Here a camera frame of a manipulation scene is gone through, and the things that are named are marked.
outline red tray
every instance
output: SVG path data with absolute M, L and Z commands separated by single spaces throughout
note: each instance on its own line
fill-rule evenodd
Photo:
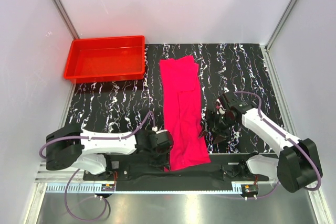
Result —
M 144 36 L 75 39 L 64 78 L 72 83 L 141 80 L 144 54 Z

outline metal floor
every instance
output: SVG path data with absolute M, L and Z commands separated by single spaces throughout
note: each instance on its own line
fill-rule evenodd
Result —
M 260 195 L 271 190 L 270 185 L 260 185 Z M 69 194 L 70 209 L 87 194 Z M 108 198 L 111 213 L 96 223 L 271 223 L 313 224 L 317 220 L 308 192 L 300 190 L 291 194 L 281 186 L 276 192 L 260 200 L 226 199 L 220 195 L 123 195 Z M 72 212 L 81 218 L 94 218 L 101 213 L 103 203 L 91 199 Z M 66 213 L 63 194 L 46 193 L 37 223 L 83 223 Z

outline black marble table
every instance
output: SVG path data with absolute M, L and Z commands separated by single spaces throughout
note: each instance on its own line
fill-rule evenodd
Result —
M 163 129 L 159 61 L 186 55 L 193 55 L 199 64 L 203 118 L 206 108 L 214 109 L 220 93 L 244 90 L 260 95 L 263 112 L 283 127 L 258 44 L 146 45 L 143 80 L 76 85 L 66 123 L 80 123 L 82 128 L 96 132 L 126 132 L 134 130 L 148 110 L 152 110 L 158 127 Z M 209 153 L 271 151 L 258 136 L 241 125 L 232 129 L 230 141 L 214 145 L 213 140 L 211 134 L 205 138 Z

